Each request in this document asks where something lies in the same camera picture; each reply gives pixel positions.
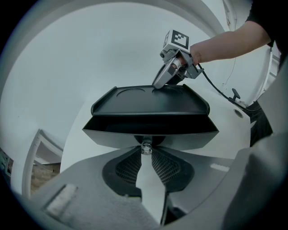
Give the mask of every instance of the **black mesh vent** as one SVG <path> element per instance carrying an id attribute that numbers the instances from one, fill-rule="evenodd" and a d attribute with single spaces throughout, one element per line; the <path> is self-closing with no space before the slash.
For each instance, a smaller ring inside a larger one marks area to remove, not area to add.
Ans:
<path id="1" fill-rule="evenodd" d="M 116 166 L 116 174 L 125 182 L 136 185 L 137 174 L 141 168 L 141 152 L 135 152 Z"/>
<path id="2" fill-rule="evenodd" d="M 163 184 L 168 183 L 180 172 L 180 166 L 177 162 L 159 152 L 152 153 L 152 166 Z"/>

